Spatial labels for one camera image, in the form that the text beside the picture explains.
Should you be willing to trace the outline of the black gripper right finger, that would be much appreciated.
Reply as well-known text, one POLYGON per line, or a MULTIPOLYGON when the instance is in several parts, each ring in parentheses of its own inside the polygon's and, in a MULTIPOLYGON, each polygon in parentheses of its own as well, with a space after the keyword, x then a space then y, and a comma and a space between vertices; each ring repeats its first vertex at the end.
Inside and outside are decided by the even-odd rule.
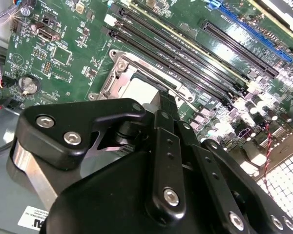
POLYGON ((217 142, 197 140, 170 94, 166 110, 176 122, 182 155, 206 190, 207 222, 215 234, 293 234, 293 220, 217 142))

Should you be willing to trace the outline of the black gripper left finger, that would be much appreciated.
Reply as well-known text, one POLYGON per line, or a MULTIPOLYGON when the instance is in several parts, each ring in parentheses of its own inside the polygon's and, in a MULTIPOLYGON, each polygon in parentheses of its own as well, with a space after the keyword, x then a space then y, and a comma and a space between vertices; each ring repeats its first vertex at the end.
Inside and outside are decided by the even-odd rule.
MULTIPOLYGON (((154 112, 129 98, 29 107, 20 115, 11 159, 49 210, 65 189, 131 153, 182 162, 167 95, 157 93, 154 112)), ((151 193, 147 212, 155 220, 184 216, 183 183, 151 193)))

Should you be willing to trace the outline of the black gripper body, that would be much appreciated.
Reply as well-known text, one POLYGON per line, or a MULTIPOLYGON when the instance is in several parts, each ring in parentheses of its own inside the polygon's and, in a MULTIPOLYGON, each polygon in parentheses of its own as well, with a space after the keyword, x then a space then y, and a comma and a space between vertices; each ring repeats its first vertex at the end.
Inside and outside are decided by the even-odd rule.
POLYGON ((42 225, 43 234, 222 234, 220 220, 196 173, 180 159, 131 153, 65 189, 42 225), (186 212, 165 225, 147 212, 152 190, 183 183, 186 212))

